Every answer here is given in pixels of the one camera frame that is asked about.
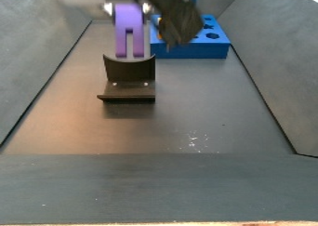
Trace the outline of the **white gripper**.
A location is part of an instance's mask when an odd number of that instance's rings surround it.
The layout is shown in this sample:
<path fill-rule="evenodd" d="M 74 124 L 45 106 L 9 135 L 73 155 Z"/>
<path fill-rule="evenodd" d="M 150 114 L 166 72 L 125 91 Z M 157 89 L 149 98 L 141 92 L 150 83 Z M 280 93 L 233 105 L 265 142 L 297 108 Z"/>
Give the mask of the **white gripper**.
<path fill-rule="evenodd" d="M 201 14 L 191 1 L 185 0 L 148 0 L 161 14 L 157 30 L 169 46 L 187 44 L 203 28 Z M 142 3 L 145 17 L 149 16 L 150 5 Z M 102 4 L 102 10 L 109 17 L 114 15 L 112 3 Z"/>

